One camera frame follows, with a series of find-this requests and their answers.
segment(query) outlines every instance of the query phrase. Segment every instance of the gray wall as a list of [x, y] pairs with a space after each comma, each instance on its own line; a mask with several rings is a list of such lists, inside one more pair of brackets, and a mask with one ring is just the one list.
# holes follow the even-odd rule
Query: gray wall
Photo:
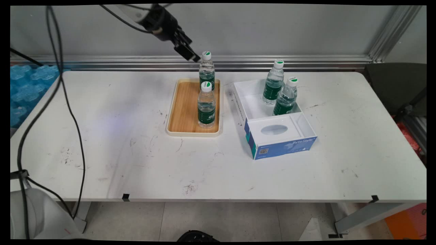
[[385, 62], [427, 64], [427, 6], [423, 6]]
[[[107, 5], [125, 20], [117, 7]], [[200, 53], [367, 54], [393, 6], [190, 3], [168, 10]], [[100, 6], [56, 6], [65, 55], [177, 55], [170, 42], [138, 32]], [[10, 44], [51, 55], [44, 6], [10, 7]]]

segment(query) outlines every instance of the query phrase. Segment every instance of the green bottle label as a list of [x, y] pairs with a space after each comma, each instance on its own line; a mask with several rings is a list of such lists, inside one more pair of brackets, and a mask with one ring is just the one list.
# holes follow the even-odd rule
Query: green bottle label
[[275, 99], [277, 99], [277, 96], [278, 96], [281, 88], [282, 88], [282, 86], [280, 86], [278, 88], [272, 88], [272, 87], [268, 86], [268, 84], [265, 83], [265, 89], [263, 90], [263, 97], [270, 99], [270, 100], [275, 100]]
[[215, 108], [210, 112], [202, 112], [198, 108], [198, 120], [204, 124], [212, 123], [215, 120]]
[[295, 104], [292, 104], [291, 106], [284, 106], [276, 102], [276, 105], [274, 106], [274, 115], [283, 115], [289, 113]]
[[212, 91], [215, 89], [215, 76], [210, 79], [200, 78], [200, 86], [203, 82], [210, 82], [212, 84]]

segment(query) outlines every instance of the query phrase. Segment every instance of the tray rim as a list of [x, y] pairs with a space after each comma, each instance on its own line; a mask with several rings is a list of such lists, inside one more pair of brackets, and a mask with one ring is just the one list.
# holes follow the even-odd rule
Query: tray rim
[[170, 113], [169, 113], [169, 117], [167, 120], [167, 125], [165, 126], [165, 131], [167, 132], [168, 135], [170, 136], [184, 136], [184, 137], [216, 137], [218, 135], [221, 134], [222, 132], [222, 111], [224, 109], [224, 101], [223, 101], [223, 94], [222, 93], [222, 82], [220, 79], [215, 78], [215, 82], [218, 80], [219, 81], [219, 90], [220, 90], [220, 94], [219, 94], [219, 106], [220, 106], [220, 110], [219, 110], [219, 121], [218, 121], [218, 131], [215, 133], [192, 133], [192, 132], [175, 132], [175, 131], [170, 131], [168, 129], [168, 127], [170, 126], [170, 121], [171, 121], [171, 116], [172, 116], [172, 112], [173, 112], [173, 104], [174, 104], [174, 99], [176, 98], [176, 91], [177, 88], [179, 86], [180, 83], [183, 82], [194, 82], [193, 80], [196, 80], [197, 78], [179, 78], [176, 82], [176, 86], [174, 88], [174, 92], [173, 92], [173, 99], [171, 100], [171, 105], [170, 105]]

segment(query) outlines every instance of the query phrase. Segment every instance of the open box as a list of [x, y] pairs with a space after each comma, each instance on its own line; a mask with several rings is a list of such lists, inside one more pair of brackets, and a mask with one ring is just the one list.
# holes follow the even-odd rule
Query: open box
[[298, 104], [290, 114], [273, 116], [274, 106], [262, 101], [264, 87], [265, 79], [234, 83], [233, 101], [253, 159], [310, 150], [317, 135]]

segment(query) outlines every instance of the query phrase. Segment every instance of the oval opening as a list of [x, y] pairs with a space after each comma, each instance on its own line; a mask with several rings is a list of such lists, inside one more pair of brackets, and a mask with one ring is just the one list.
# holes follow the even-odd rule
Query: oval opening
[[286, 132], [288, 127], [284, 125], [269, 125], [260, 130], [265, 135], [276, 135]]

